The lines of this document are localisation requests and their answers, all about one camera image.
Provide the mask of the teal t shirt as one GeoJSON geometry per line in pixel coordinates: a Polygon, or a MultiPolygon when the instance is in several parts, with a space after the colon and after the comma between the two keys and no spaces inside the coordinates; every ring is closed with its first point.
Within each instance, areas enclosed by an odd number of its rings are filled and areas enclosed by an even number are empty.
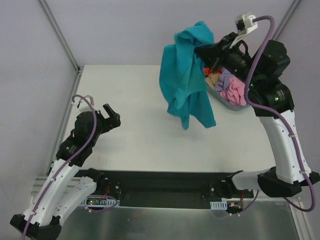
{"type": "Polygon", "coordinates": [[[184,130],[189,128],[191,116],[207,129],[217,124],[207,92],[205,64],[195,53],[197,47],[213,43],[213,33],[199,21],[176,33],[174,43],[163,49],[159,86],[167,112],[180,118],[184,130]]]}

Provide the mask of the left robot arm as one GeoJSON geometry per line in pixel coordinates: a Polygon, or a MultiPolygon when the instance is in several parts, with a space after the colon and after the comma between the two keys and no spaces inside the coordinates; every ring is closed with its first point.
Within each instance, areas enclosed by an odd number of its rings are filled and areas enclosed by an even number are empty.
{"type": "Polygon", "coordinates": [[[70,214],[83,205],[89,212],[97,212],[100,201],[111,200],[107,209],[118,204],[119,189],[108,183],[99,170],[86,170],[77,184],[65,192],[73,177],[93,153],[100,135],[121,125],[121,117],[108,105],[103,105],[108,114],[100,111],[82,111],[75,120],[70,135],[59,146],[56,159],[39,193],[22,214],[15,214],[10,224],[31,240],[55,240],[70,214]]]}

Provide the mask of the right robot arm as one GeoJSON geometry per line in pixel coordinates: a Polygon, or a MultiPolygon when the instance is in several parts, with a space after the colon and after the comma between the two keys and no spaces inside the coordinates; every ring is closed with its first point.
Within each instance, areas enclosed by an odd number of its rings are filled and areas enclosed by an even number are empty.
{"type": "MultiPolygon", "coordinates": [[[[236,37],[232,32],[216,44],[196,47],[194,52],[205,67],[225,68],[245,82],[255,57],[250,57],[243,40],[231,45],[236,37]]],[[[248,99],[267,133],[275,166],[262,171],[240,170],[227,176],[220,187],[227,198],[237,197],[243,190],[260,190],[271,198],[293,197],[302,187],[320,181],[319,173],[309,168],[303,152],[296,151],[294,145],[299,140],[295,106],[289,88],[279,80],[289,63],[284,44],[269,40],[250,81],[248,99]]]]}

